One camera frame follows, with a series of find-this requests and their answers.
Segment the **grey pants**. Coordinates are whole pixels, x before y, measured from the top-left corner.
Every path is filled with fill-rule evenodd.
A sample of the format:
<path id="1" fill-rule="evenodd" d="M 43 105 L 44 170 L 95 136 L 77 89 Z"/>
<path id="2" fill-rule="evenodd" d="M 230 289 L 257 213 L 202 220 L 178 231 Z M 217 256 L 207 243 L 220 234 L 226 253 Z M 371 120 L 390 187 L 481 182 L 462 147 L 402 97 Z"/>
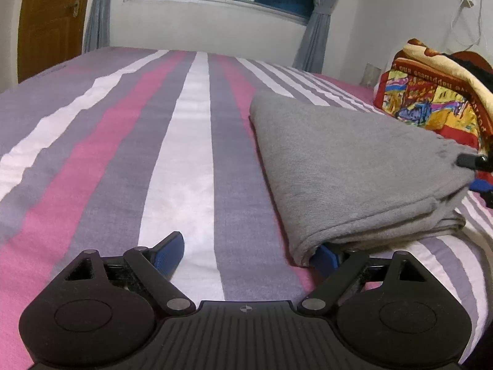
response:
<path id="1" fill-rule="evenodd" d="M 372 249 L 460 230 L 475 174 L 469 148 L 382 114 L 319 106 L 262 91 L 251 102 L 273 199 L 292 259 L 319 246 Z"/>

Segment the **right grey curtain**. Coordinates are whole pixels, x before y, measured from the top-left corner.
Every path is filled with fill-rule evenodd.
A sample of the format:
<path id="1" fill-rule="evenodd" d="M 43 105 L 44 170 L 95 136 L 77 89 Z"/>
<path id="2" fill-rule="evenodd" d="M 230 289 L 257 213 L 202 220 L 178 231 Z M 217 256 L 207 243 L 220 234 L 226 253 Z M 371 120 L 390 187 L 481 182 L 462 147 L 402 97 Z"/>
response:
<path id="1" fill-rule="evenodd" d="M 320 74 L 324 66 L 325 51 L 332 13 L 338 0 L 312 0 L 313 11 L 308 19 L 293 67 Z"/>

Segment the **left grey curtain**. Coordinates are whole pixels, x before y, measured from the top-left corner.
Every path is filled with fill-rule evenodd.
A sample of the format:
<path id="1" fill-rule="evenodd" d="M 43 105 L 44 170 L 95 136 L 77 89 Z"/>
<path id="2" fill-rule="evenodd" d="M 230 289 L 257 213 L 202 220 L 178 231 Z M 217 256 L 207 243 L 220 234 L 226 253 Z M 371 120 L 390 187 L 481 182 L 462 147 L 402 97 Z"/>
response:
<path id="1" fill-rule="evenodd" d="M 109 19 L 111 0 L 93 0 L 85 30 L 85 54 L 109 46 Z"/>

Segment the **grey curtain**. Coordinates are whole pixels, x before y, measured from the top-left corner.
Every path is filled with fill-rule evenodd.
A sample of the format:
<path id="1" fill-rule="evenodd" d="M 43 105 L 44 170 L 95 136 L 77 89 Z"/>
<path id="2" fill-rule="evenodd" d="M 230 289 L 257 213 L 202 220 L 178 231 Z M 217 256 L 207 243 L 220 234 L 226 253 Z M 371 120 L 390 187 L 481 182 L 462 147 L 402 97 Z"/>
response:
<path id="1" fill-rule="evenodd" d="M 293 67 L 320 74 L 324 66 L 325 51 L 332 13 L 338 0 L 312 0 L 313 11 L 308 19 Z"/>
<path id="2" fill-rule="evenodd" d="M 93 0 L 85 30 L 85 54 L 109 46 L 109 19 L 111 0 Z"/>

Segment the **colourful patterned blanket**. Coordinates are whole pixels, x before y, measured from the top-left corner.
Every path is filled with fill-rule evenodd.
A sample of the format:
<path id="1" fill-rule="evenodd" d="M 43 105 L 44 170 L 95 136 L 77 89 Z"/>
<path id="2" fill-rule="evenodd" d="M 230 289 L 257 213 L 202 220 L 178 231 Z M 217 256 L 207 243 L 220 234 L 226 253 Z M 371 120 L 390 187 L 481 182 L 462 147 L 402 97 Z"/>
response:
<path id="1" fill-rule="evenodd" d="M 374 105 L 481 154 L 492 150 L 492 74 L 411 39 L 379 80 Z"/>

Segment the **brown wooden door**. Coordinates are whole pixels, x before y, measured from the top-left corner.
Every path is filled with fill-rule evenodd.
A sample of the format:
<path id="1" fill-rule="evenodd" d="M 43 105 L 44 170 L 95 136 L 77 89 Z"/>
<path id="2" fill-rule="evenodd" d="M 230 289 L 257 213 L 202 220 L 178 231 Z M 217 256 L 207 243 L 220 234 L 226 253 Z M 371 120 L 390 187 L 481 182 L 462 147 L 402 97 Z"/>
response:
<path id="1" fill-rule="evenodd" d="M 18 27 L 18 82 L 82 52 L 88 0 L 22 0 Z"/>

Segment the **brown wooden headboard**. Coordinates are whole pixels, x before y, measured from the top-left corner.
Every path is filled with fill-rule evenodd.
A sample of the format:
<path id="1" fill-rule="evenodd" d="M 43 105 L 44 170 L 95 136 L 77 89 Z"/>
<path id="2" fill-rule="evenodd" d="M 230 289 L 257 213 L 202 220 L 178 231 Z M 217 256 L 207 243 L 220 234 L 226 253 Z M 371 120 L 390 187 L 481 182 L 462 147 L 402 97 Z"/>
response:
<path id="1" fill-rule="evenodd" d="M 489 62 L 484 59 L 480 54 L 472 51 L 459 51 L 451 54 L 451 58 L 458 64 L 465 64 L 474 66 L 486 71 L 489 74 L 493 74 L 493 68 Z"/>

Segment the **striped pink grey bedsheet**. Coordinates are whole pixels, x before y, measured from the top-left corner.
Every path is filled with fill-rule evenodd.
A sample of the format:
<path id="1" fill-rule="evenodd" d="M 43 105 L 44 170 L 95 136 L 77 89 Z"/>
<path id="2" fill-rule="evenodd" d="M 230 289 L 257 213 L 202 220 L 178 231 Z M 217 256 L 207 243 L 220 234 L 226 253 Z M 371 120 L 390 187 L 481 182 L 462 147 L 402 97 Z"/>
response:
<path id="1" fill-rule="evenodd" d="M 324 244 L 369 262 L 329 311 L 298 311 L 324 278 L 291 257 L 250 119 L 262 91 L 388 116 L 290 68 L 136 48 L 2 94 L 2 368 L 491 368 L 492 206 L 470 190 L 451 234 Z M 194 312 L 163 311 L 123 258 L 174 231 Z"/>

